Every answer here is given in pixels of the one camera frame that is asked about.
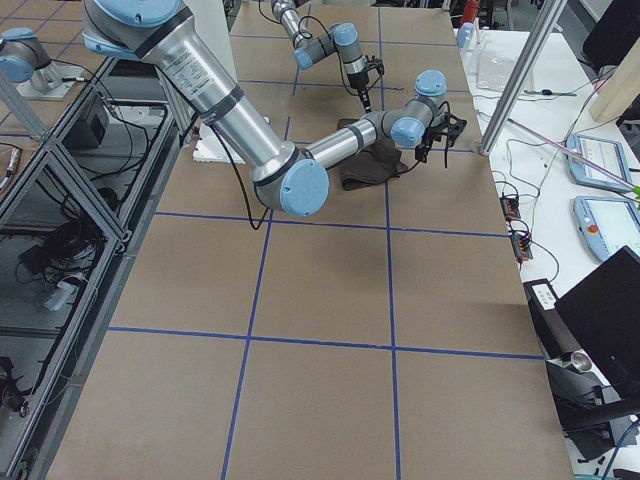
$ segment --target white desk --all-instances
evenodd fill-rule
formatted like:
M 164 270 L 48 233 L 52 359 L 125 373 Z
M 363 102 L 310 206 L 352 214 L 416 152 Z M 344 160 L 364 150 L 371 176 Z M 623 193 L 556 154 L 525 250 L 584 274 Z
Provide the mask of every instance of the white desk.
M 496 52 L 496 56 L 500 58 L 514 59 L 520 53 L 527 38 L 526 32 L 485 31 L 483 35 L 487 35 L 488 38 L 485 49 L 487 52 Z M 478 89 L 476 87 L 477 75 L 467 72 L 467 80 L 469 81 L 470 91 L 474 96 L 499 96 L 497 92 Z M 554 92 L 569 92 L 587 82 L 589 82 L 589 79 L 575 59 L 564 37 L 559 33 L 552 34 L 533 69 L 534 90 L 540 91 L 546 88 Z M 593 92 L 593 87 L 587 85 L 576 91 L 577 96 L 575 97 L 558 97 L 555 100 L 537 102 L 519 100 L 511 114 L 511 118 L 548 138 L 560 141 L 566 135 L 570 125 L 578 116 L 578 112 L 591 92 Z M 521 98 L 531 100 L 545 97 L 523 96 Z M 476 110 L 482 112 L 478 113 L 478 119 L 484 132 L 489 117 L 483 114 L 492 114 L 497 100 L 474 97 L 474 104 Z M 588 108 L 586 108 L 576 124 L 574 132 L 599 125 L 600 123 L 602 122 L 593 120 Z M 632 168 L 638 167 L 638 160 L 628 147 L 615 122 L 590 130 L 588 135 L 622 142 L 629 166 Z M 535 190 L 532 187 L 515 180 L 509 175 L 506 147 L 509 139 L 540 143 L 536 138 L 531 137 L 518 127 L 507 125 L 501 133 L 496 147 L 491 152 L 492 169 L 505 174 L 507 181 L 516 185 L 520 194 L 534 194 Z M 562 154 L 558 154 L 552 163 L 552 158 L 556 152 L 553 147 L 530 147 L 516 142 L 511 142 L 510 147 L 513 154 L 513 173 L 516 176 L 535 185 L 540 185 L 548 170 L 548 176 L 542 187 L 535 211 L 533 239 L 548 248 L 557 257 L 560 263 L 560 272 L 553 282 L 553 286 L 558 295 L 562 296 L 599 265 L 599 262 L 588 250 L 581 233 L 578 231 L 577 221 L 572 210 L 574 197 L 578 195 L 619 197 L 606 190 L 575 184 Z M 503 179 L 498 173 L 494 173 L 494 178 L 496 180 Z M 502 185 L 497 185 L 497 188 L 498 192 L 502 191 Z M 508 186 L 505 191 L 511 192 Z M 521 199 L 520 212 L 524 221 L 531 226 L 533 223 L 533 200 L 531 198 L 525 197 Z M 523 263 L 520 272 L 522 281 L 545 277 L 551 278 L 555 272 L 554 261 L 547 253 L 535 245 L 532 248 L 534 259 Z M 595 462 L 587 465 L 578 464 L 575 460 L 580 457 L 580 454 L 575 445 L 568 441 L 567 448 L 571 454 L 576 473 L 594 473 L 595 467 L 598 466 Z M 621 449 L 614 466 L 615 468 L 640 471 L 640 446 Z

